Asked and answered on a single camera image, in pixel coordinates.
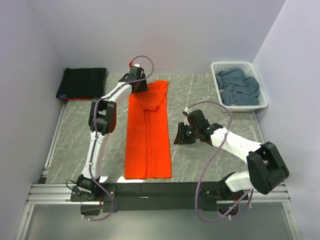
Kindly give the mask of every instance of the cable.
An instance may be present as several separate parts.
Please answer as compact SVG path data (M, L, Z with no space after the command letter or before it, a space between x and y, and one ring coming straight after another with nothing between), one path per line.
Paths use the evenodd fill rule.
M146 58L150 61L151 65L152 65L152 70L150 72L150 74L144 78L141 78L141 79L138 79L138 80L133 80L133 81L129 81L129 82L126 82L125 84L123 84L121 87L124 87L126 85L129 85L129 84L132 84L132 83L137 83L137 82L141 82L143 80L146 80L148 79L149 77L151 77L151 75L154 73L154 70L155 70L155 65L154 63L152 62L152 60L148 57L148 56L145 56L145 55L139 55L139 56L136 56L134 57L130 64L132 64L132 62L134 60L136 60L137 58ZM88 216L84 216L85 219L88 219L89 221L101 221L101 220L104 220L104 219L107 219L111 214L112 212L114 211L114 208L115 208L115 201L114 199L112 198L111 194L99 183L97 182L97 180L94 178L94 175L92 173L92 161L94 159L94 154L95 154L95 148L96 148L96 144L97 144L97 139L98 139L98 127L97 127L97 113L98 113L98 105L101 101L103 100L108 100L110 98L112 98L120 89L121 87L119 86L118 88L115 89L115 91L113 91L112 93L110 93L110 95L106 96L106 97L101 97L99 98L96 103L95 103L95 106L94 106L94 114L93 114L93 124L94 124L94 129L95 129L95 139L93 141L93 146L92 146L92 151L91 151L91 155L90 155L90 161L89 161L89 174L90 174L90 177L92 179L92 181L102 190L104 191L108 197L110 198L111 200L111 210L110 212L104 216L104 217L101 217L101 218L90 218Z
M75 185L77 185L77 183L76 183L75 181L73 181L73 180L67 180L67 181L65 182L66 187L67 187L68 189L70 189L71 191L73 191L73 189L68 186L68 182L72 182L72 183L75 184Z
M209 164L210 164L211 161L214 159L214 157L218 154L218 152L222 149L223 145L224 145L225 142L227 141L228 132L229 132L229 129L230 129L230 126L231 126L231 123L232 123L232 114L231 114L231 112L230 112L225 106L223 106L223 105L221 105L221 104L219 104L219 103L217 103L217 102L214 102L214 101L209 101L209 100L199 101L199 102L197 102L197 103L189 106L188 109L191 109L191 108L193 108L194 106L196 106L196 105L198 105L198 104L204 104L204 103L210 103L210 104L218 105L219 107L223 108L223 109L228 113L228 115L229 115L229 123L228 123L228 125L227 125L227 127L226 127L227 132L225 133L224 138L223 138L223 141L221 142L221 144L218 146L218 148L215 150L215 152L214 152L214 153L212 154L212 156L210 157L209 161L208 161L208 162L206 163L206 165L204 166L204 168L203 168L203 170L202 170L202 173L201 173L201 175L200 175L199 181L198 181L198 183L197 183L197 185L196 185L195 197L194 197L194 207L195 207L196 214L197 214L197 216L199 217L199 219L200 219L201 221L205 222L205 223L214 223L214 222L216 222L216 221L218 221L218 220L223 219L224 217L226 217L226 216L241 202L241 200L244 199L246 195L248 195L248 193L250 192L250 190L247 190L247 191L239 198L239 200L237 200L237 201L232 205L232 207L231 207L228 211L226 211L224 214L222 214L221 216L217 217L216 219L206 219L206 218L204 218L204 217L201 216L200 210L199 210L199 208L198 208L198 197L199 197L199 191L200 191L201 182L202 182L202 179L203 179L203 177L204 177L204 175L205 175L205 172L206 172ZM238 216L239 214L243 213L243 211L244 211L245 209L247 209L247 207L248 207L249 204L250 204L250 201L251 201L253 192L254 192L254 191L252 190L252 191L251 191L251 196L250 196L250 198L249 198L249 200L248 200L247 205L244 207L244 209L243 209L240 213L238 213L238 214L235 215L235 216Z

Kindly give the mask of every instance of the white plastic basket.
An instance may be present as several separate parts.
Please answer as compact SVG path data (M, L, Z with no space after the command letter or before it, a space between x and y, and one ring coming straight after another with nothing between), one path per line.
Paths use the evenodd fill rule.
M260 85L260 94L258 96L259 105L257 106L225 106L221 100L219 88L217 84L216 74L220 71L225 71L233 68L242 69L245 75L254 77ZM230 112L252 112L256 109L265 108L268 101L261 85L259 77L256 73L255 67L247 61L216 61L211 64L213 80L215 84L216 93L218 95L219 103L224 105Z

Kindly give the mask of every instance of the blue-gray clothing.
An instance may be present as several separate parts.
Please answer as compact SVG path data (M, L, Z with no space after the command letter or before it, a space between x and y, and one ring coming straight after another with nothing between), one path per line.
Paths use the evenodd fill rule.
M259 105L260 86L253 76L246 76L240 68L220 71L215 75L221 100L224 105Z

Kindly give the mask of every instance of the work surface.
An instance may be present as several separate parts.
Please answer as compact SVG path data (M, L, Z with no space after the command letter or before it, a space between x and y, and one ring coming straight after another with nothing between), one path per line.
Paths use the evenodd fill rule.
M105 92L112 90L123 75L114 74L107 78ZM218 102L217 92L211 74L155 74L148 82L168 80L167 114L172 162L172 178L147 179L145 182L196 182L213 152L217 149L206 143L193 145L174 145L178 123L185 117L182 111L193 103L212 100ZM85 166L89 144L90 128L88 126L91 101L68 101L62 116L60 131L47 184L62 184L67 180L76 180ZM201 109L210 124L228 124L228 114L210 103L200 104L194 109ZM252 141L262 142L258 121L254 112L235 112L231 131ZM128 120L128 100L117 108L117 123L114 132L106 144L101 164L102 176L108 176L106 182L117 182L124 176L126 133ZM231 172L247 169L245 163L225 150L213 159L204 175L204 181L219 181Z

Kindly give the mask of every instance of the orange t-shirt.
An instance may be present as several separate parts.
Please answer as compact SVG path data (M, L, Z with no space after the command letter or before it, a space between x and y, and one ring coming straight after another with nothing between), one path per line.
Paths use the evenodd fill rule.
M126 179L171 178L168 133L168 81L149 83L129 97L125 148Z

